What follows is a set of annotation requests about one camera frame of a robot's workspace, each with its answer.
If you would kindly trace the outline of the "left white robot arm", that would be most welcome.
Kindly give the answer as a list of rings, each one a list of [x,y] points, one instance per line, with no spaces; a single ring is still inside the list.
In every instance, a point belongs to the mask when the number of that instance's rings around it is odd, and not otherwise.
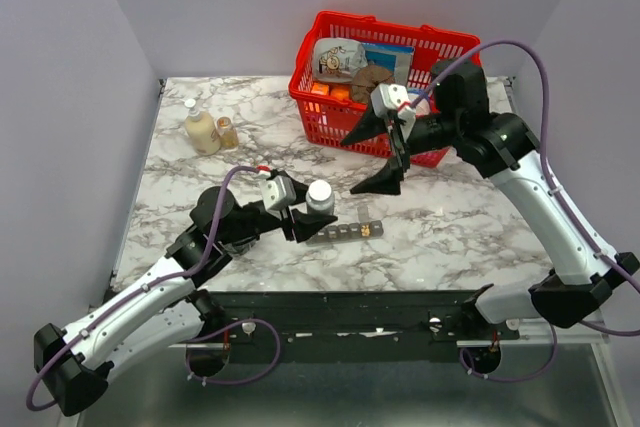
[[[141,356],[183,340],[214,340],[225,322],[203,284],[264,233],[280,230],[304,243],[335,222],[332,208],[298,210],[311,189],[282,170],[232,168],[221,185],[202,192],[189,227],[133,284],[84,317],[35,333],[27,408],[39,410],[35,391],[45,385],[52,397],[45,406],[74,416]]]

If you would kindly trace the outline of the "white pill bottle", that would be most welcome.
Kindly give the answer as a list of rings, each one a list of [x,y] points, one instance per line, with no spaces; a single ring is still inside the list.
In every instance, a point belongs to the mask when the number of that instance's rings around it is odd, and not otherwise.
[[[309,214],[334,214],[334,192],[330,184],[325,180],[318,179],[309,185],[305,201]]]

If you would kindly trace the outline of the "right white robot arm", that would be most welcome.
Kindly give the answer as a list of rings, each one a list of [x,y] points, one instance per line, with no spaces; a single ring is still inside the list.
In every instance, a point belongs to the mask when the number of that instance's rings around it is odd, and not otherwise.
[[[582,235],[591,225],[575,205],[562,199],[550,170],[544,168],[540,143],[513,113],[491,111],[483,69],[462,59],[439,61],[435,80],[435,112],[419,116],[405,87],[380,84],[370,94],[364,114],[344,137],[350,146],[385,134],[391,156],[352,193],[398,195],[411,157],[452,147],[513,204],[548,254],[552,269],[528,285],[490,284],[465,301],[460,326],[480,339],[509,319],[543,318],[569,328],[585,323],[627,276],[639,269],[631,252],[619,253],[608,243],[590,245]]]

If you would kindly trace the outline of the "grey weekly pill organizer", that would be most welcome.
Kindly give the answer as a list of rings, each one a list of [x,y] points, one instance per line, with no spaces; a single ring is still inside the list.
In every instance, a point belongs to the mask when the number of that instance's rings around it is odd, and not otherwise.
[[[331,224],[306,241],[307,245],[362,242],[381,238],[384,227],[381,220],[371,218],[367,205],[357,207],[357,220],[349,223]]]

